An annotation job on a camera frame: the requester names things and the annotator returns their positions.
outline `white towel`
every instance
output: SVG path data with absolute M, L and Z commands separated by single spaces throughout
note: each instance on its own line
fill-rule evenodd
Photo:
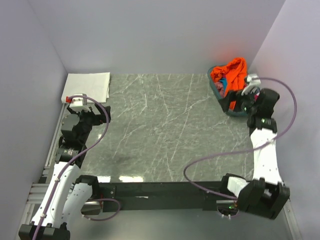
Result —
M 66 97 L 75 94 L 86 94 L 99 103 L 105 103 L 109 98 L 110 72 L 74 74 L 69 73 L 66 79 L 61 101 L 66 103 Z

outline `gray wall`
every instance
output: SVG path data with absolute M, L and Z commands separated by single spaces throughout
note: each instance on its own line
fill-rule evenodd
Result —
M 277 142 L 277 155 L 306 240 L 320 239 L 319 13 L 319 0 L 286 0 L 250 69 L 288 83 L 297 98 L 296 122 Z M 283 130 L 292 116 L 293 102 L 284 89 L 269 86 L 281 94 L 275 117 Z
M 0 1 L 1 239 L 14 239 L 31 184 L 40 177 L 65 79 L 28 2 Z
M 250 64 L 285 0 L 29 0 L 70 73 Z

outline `gray marble surface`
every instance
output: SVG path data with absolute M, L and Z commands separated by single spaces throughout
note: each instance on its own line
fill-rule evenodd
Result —
M 111 75 L 111 123 L 85 157 L 82 174 L 101 182 L 185 181 L 187 163 L 212 153 L 252 148 L 246 118 L 225 115 L 205 74 Z M 105 125 L 92 129 L 87 146 Z M 217 157 L 189 168 L 195 181 L 226 173 L 253 175 L 253 155 Z

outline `purple cable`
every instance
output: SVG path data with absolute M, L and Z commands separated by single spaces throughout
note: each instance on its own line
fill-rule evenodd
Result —
M 96 146 L 100 141 L 101 139 L 106 135 L 106 132 L 108 130 L 108 127 L 109 127 L 109 116 L 108 116 L 108 113 L 107 111 L 105 110 L 105 108 L 99 103 L 97 102 L 96 100 L 94 100 L 93 98 L 91 97 L 88 97 L 88 96 L 82 96 L 82 95 L 74 95 L 74 96 L 70 96 L 69 99 L 73 99 L 73 98 L 84 98 L 84 99 L 87 99 L 87 100 L 91 100 L 92 102 L 94 102 L 95 104 L 97 104 L 99 106 L 99 108 L 102 109 L 104 115 L 105 115 L 105 118 L 106 118 L 106 126 L 105 126 L 105 129 L 101 135 L 101 137 L 89 148 L 83 150 L 82 152 L 78 153 L 76 156 L 74 156 L 64 167 L 63 169 L 61 170 L 61 172 L 58 174 L 57 176 L 57 179 L 60 179 L 61 176 L 64 174 L 65 170 L 70 166 L 70 164 L 72 164 L 78 157 L 80 157 L 81 155 L 83 155 L 84 153 L 86 153 L 87 151 L 89 151 L 90 149 L 92 149 L 94 146 Z M 57 187 L 58 187 L 58 184 L 59 184 L 59 181 L 55 181 L 54 182 L 54 185 L 53 185 L 53 188 L 52 188 L 52 191 L 50 193 L 50 196 L 48 198 L 48 202 L 46 203 L 44 209 L 43 209 L 43 215 L 45 216 L 48 212 L 48 209 L 50 207 L 50 203 L 52 202 L 52 199 L 54 198 L 54 195 L 55 195 L 55 192 L 57 190 Z M 34 231 L 34 234 L 33 234 L 33 237 L 32 237 L 32 240 L 36 240 L 37 239 L 37 235 L 38 235 L 38 232 L 39 232 L 39 229 L 42 225 L 42 223 L 44 222 L 44 219 L 45 217 L 40 217 L 40 221 L 38 223 L 38 226 L 36 227 L 35 231 Z
M 293 111 L 293 116 L 292 116 L 292 119 L 289 123 L 289 125 L 286 127 L 286 129 L 279 133 L 275 138 L 273 138 L 271 141 L 268 141 L 266 142 L 265 144 L 261 145 L 261 146 L 258 146 L 256 148 L 252 148 L 252 149 L 246 149 L 246 150 L 240 150 L 240 151 L 230 151 L 230 152 L 220 152 L 220 153 L 214 153 L 214 154 L 211 154 L 209 156 L 204 156 L 198 160 L 195 160 L 191 163 L 189 163 L 187 166 L 185 166 L 185 168 L 183 169 L 183 175 L 185 177 L 185 179 L 191 183 L 192 185 L 194 185 L 195 187 L 203 190 L 203 191 L 206 191 L 207 193 L 211 193 L 211 194 L 215 194 L 215 195 L 218 195 L 218 196 L 221 196 L 221 197 L 224 197 L 224 198 L 227 198 L 227 199 L 233 199 L 233 200 L 236 200 L 237 197 L 235 196 L 230 196 L 230 195 L 227 195 L 227 194 L 223 194 L 223 193 L 220 193 L 220 192 L 217 192 L 217 191 L 213 191 L 213 190 L 210 190 L 208 188 L 205 188 L 197 183 L 195 183 L 194 181 L 192 181 L 186 174 L 186 171 L 187 169 L 194 165 L 194 164 L 197 164 L 199 162 L 202 162 L 204 160 L 208 160 L 208 159 L 213 159 L 215 157 L 218 157 L 218 156 L 227 156 L 227 155 L 237 155 L 237 154 L 247 154 L 247 153 L 253 153 L 254 151 L 256 150 L 260 150 L 260 149 L 263 149 L 264 147 L 266 147 L 267 145 L 269 145 L 272 141 L 282 137 L 284 134 L 286 134 L 286 132 L 288 132 L 288 130 L 291 128 L 291 126 L 294 124 L 294 121 L 296 119 L 296 116 L 297 116 L 297 99 L 296 99 L 296 96 L 294 94 L 294 92 L 291 90 L 291 88 L 286 84 L 284 83 L 283 81 L 280 81 L 278 79 L 275 79 L 275 78 L 271 78 L 271 77 L 258 77 L 258 78 L 253 78 L 253 79 L 260 79 L 260 80 L 269 80 L 269 81 L 273 81 L 273 82 L 277 82 L 281 85 L 283 85 L 291 94 L 292 96 L 292 100 L 293 100 L 293 104 L 294 104 L 294 111 Z
M 86 215 L 83 216 L 84 218 L 89 219 L 90 221 L 96 221 L 96 222 L 106 221 L 106 220 L 112 219 L 113 217 L 115 217 L 120 212 L 121 204 L 120 204 L 120 202 L 118 200 L 115 200 L 113 198 L 100 198 L 100 199 L 90 200 L 90 202 L 93 202 L 93 201 L 97 201 L 97 202 L 102 202 L 102 201 L 115 202 L 116 204 L 118 204 L 118 209 L 116 210 L 116 212 L 113 215 L 108 216 L 107 218 L 96 219 L 96 218 L 88 217 Z

